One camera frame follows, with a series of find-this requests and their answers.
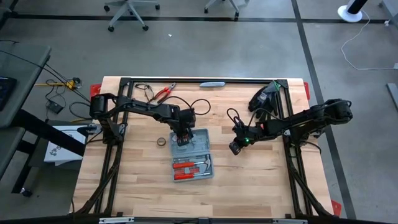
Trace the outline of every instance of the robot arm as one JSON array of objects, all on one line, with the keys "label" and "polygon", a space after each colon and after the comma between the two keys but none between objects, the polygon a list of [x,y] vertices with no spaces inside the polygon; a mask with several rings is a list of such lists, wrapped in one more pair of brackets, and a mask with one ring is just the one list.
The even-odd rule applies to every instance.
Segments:
[{"label": "robot arm", "polygon": [[[108,100],[115,103],[115,107],[108,111]],[[105,144],[115,144],[121,138],[127,124],[116,124],[111,117],[117,112],[128,111],[153,117],[160,123],[166,123],[177,135],[177,144],[183,146],[193,137],[191,128],[195,127],[195,110],[193,108],[181,110],[177,105],[162,103],[152,105],[142,101],[130,99],[126,96],[115,96],[105,93],[91,98],[90,116],[101,124]]]},{"label": "robot arm", "polygon": [[345,124],[350,121],[353,118],[350,106],[350,101],[334,99],[288,118],[256,122],[255,127],[246,126],[242,121],[234,121],[233,131],[236,137],[229,144],[229,148],[234,155],[238,155],[243,147],[258,141],[275,139],[286,131],[290,131],[292,143],[300,145],[310,134],[318,138],[330,124]]}]

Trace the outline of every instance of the red-handled pliers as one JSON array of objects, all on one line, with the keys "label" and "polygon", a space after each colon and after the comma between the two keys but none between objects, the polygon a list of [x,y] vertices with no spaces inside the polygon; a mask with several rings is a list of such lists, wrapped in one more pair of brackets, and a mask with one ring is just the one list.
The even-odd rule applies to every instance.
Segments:
[{"label": "red-handled pliers", "polygon": [[166,97],[168,97],[170,95],[170,93],[172,92],[172,89],[174,89],[175,85],[176,85],[176,83],[172,83],[171,85],[169,85],[168,87],[164,88],[163,90],[160,90],[154,96],[154,100],[158,99],[158,97],[160,97],[163,93],[166,93],[161,99],[159,99],[157,101],[157,103],[163,102],[166,99]]}]

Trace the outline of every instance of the table leg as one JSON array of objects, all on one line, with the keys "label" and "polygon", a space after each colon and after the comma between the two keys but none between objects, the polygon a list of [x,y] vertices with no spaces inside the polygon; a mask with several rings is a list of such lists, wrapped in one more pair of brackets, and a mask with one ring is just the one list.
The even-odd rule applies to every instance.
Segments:
[{"label": "table leg", "polygon": [[12,121],[11,126],[25,128],[26,131],[35,134],[40,138],[47,139],[58,146],[78,154],[79,156],[84,155],[85,145],[83,143],[77,141],[62,131],[57,130],[53,126],[26,112],[25,110],[21,109],[18,111],[14,120]]}]

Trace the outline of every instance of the wooden table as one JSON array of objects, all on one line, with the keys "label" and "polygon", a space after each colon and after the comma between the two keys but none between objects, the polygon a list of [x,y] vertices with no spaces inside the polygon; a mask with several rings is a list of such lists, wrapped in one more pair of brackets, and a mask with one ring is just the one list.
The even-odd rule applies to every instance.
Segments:
[{"label": "wooden table", "polygon": [[[308,109],[303,80],[287,80],[294,113]],[[120,77],[104,77],[101,93],[117,95],[119,81]],[[169,84],[150,85],[157,93]],[[211,102],[211,111],[197,116],[195,128],[209,130],[215,167],[212,179],[174,183],[169,145],[156,144],[159,137],[169,141],[169,126],[153,118],[130,113],[113,213],[123,212],[124,216],[134,217],[229,218],[281,218],[286,213],[294,214],[282,138],[257,142],[246,147],[238,156],[234,156],[228,147],[235,135],[231,130],[233,122],[227,117],[226,110],[237,109],[247,124],[252,115],[248,111],[248,101],[261,87],[227,84],[223,88],[204,89],[199,88],[197,83],[178,83],[173,90],[172,95],[181,96],[189,103],[197,98],[206,98]],[[144,91],[137,88],[133,91],[133,97],[146,101]],[[187,107],[174,98],[167,103]],[[197,113],[207,109],[208,105],[204,102],[195,104]],[[98,186],[105,150],[106,145],[101,142],[93,142],[86,147],[73,197],[77,210]],[[302,147],[302,151],[309,188],[322,205],[333,212],[319,151],[310,145]],[[300,205],[305,211],[302,193],[298,189]],[[107,198],[106,191],[102,209]]]}]

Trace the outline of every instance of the concrete floor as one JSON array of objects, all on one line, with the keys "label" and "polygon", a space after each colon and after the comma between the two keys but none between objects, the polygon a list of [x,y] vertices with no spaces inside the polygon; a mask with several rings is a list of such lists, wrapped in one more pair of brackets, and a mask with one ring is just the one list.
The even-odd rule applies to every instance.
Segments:
[{"label": "concrete floor", "polygon": [[[240,18],[294,18],[291,0],[237,1]],[[364,10],[371,19],[387,19],[370,0]],[[104,1],[20,0],[20,14],[104,16]],[[203,13],[206,0],[163,0],[161,10],[138,7],[142,16],[231,17],[228,2]],[[303,19],[337,19],[336,9],[345,0],[297,0]],[[311,86],[310,104],[317,104],[312,79],[295,22],[206,22],[148,21],[143,32],[136,21],[121,21],[115,32],[107,21],[8,19],[0,39],[49,45],[50,65],[66,77],[80,77],[81,92],[103,76],[187,77],[284,77],[303,78]],[[359,32],[363,24],[304,24],[304,31],[324,100],[344,98],[353,102],[354,119],[332,127],[357,219],[379,222],[398,220],[398,156],[395,126],[398,112],[385,84],[398,82],[398,70],[358,71],[345,62],[341,45]],[[357,67],[392,67],[398,62],[398,34],[394,26],[370,24],[350,42],[345,51]],[[38,82],[51,76],[43,72]],[[24,109],[45,118],[44,95],[48,89],[34,88]],[[66,92],[67,103],[78,101]],[[88,114],[88,108],[77,107]],[[75,119],[68,110],[51,119]],[[322,160],[333,200],[342,203],[326,138],[320,138]],[[77,172],[56,168],[34,170],[27,185],[34,196],[9,194],[24,163],[16,154],[0,181],[0,219],[65,214],[69,210]]]}]

